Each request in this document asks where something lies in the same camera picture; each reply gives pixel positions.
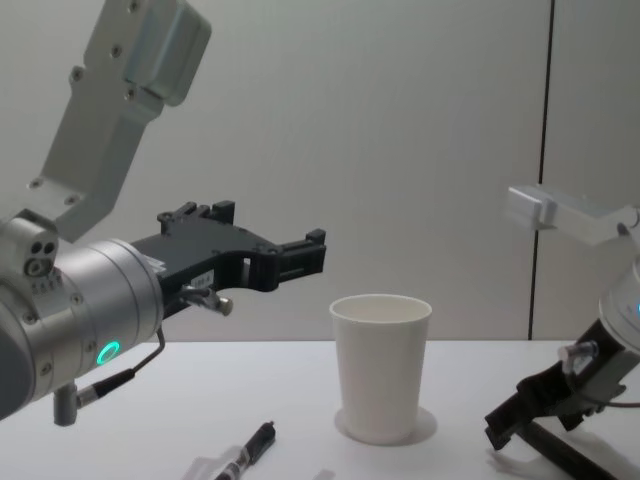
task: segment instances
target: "paper cup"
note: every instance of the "paper cup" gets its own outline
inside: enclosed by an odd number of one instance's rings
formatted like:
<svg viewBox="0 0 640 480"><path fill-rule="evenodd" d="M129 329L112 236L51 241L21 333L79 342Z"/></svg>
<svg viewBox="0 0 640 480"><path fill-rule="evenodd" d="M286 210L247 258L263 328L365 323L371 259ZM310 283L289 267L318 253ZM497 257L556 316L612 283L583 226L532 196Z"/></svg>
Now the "paper cup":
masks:
<svg viewBox="0 0 640 480"><path fill-rule="evenodd" d="M364 443L389 445L416 428L431 306L399 295L359 295L330 307L344 427Z"/></svg>

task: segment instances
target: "black pen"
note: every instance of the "black pen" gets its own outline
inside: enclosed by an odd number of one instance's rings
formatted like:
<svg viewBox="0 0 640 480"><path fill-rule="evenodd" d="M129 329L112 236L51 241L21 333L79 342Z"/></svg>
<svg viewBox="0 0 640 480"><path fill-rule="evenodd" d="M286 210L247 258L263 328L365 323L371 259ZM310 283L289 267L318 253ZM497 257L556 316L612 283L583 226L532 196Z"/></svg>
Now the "black pen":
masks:
<svg viewBox="0 0 640 480"><path fill-rule="evenodd" d="M227 465L216 480L239 480L247 468L255 465L275 441L276 429L273 428L273 422L265 423L247 442L238 458Z"/></svg>

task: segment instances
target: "silver cylindrical joint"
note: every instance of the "silver cylindrical joint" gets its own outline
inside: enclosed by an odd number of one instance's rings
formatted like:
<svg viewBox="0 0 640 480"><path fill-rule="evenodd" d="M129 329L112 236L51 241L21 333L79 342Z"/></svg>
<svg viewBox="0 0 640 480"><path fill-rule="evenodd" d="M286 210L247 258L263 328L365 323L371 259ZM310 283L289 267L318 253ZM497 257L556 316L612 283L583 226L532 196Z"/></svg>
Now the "silver cylindrical joint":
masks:
<svg viewBox="0 0 640 480"><path fill-rule="evenodd" d="M148 340L163 318L160 285L144 257L109 240L58 257L34 282L35 322L20 322L37 400Z"/></svg>
<svg viewBox="0 0 640 480"><path fill-rule="evenodd" d="M600 319L622 346L640 355L640 257L600 299Z"/></svg>

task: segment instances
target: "white table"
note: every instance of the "white table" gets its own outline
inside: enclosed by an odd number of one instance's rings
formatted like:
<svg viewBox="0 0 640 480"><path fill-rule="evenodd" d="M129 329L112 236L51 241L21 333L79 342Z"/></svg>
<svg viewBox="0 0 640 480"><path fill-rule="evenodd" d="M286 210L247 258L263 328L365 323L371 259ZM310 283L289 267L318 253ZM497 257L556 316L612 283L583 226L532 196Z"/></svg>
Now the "white table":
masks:
<svg viewBox="0 0 640 480"><path fill-rule="evenodd" d="M437 432L418 445L371 447L334 426L332 342L170 344L131 384L81 411L74 427L52 424L50 397L0 423L0 478L212 480L230 448L274 420L278 440L246 480L566 479L515 437L493 455L483 420L520 379L551 365L558 345L430 343L421 404ZM153 348L138 347L80 386ZM640 398L640 371L626 384L625 398ZM569 438L621 479L637 479L638 430L640 413L609 409Z"/></svg>

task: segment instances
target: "black cable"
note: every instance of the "black cable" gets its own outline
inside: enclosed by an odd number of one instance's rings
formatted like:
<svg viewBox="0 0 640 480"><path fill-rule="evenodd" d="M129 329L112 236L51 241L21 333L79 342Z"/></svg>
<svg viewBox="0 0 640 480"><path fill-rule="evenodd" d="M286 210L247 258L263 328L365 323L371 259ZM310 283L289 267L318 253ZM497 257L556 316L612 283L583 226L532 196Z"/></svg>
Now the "black cable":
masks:
<svg viewBox="0 0 640 480"><path fill-rule="evenodd" d="M133 380L134 377L136 376L136 373L138 373L140 370L146 367L154 358L156 358L158 355L162 353L162 351L166 346L166 341L164 338L164 332L162 331L162 327L158 329L158 331L156 332L156 335L158 336L158 342L159 342L158 348L156 348L153 352L151 352L151 354L146 356L135 367L128 368L126 370L123 370L122 372L118 372L115 375L111 375L110 377L105 378L104 380L101 380L91 385L90 388L93 388L95 390L96 396L98 398L104 397L105 395L120 388L125 383L128 383L131 380Z"/></svg>
<svg viewBox="0 0 640 480"><path fill-rule="evenodd" d="M604 400L598 400L596 398L593 398L589 395L582 393L581 391L578 390L578 387L576 385L575 373L565 374L565 379L567 382L567 386L569 387L569 390L571 390L571 393L581 398L585 402L589 402L597 407L629 408L629 409L640 408L640 402L637 402L637 403L607 402Z"/></svg>
<svg viewBox="0 0 640 480"><path fill-rule="evenodd" d="M148 357L146 357L138 365L133 367L133 371L135 373L138 373L140 370L146 367L154 358L160 355L164 350L164 347L167 345L167 342L165 341L165 338L164 338L164 332L162 331L162 327L158 329L158 331L156 332L156 335L158 336L158 342L160 345L158 345L158 348L156 348L153 352L151 352L151 354Z"/></svg>

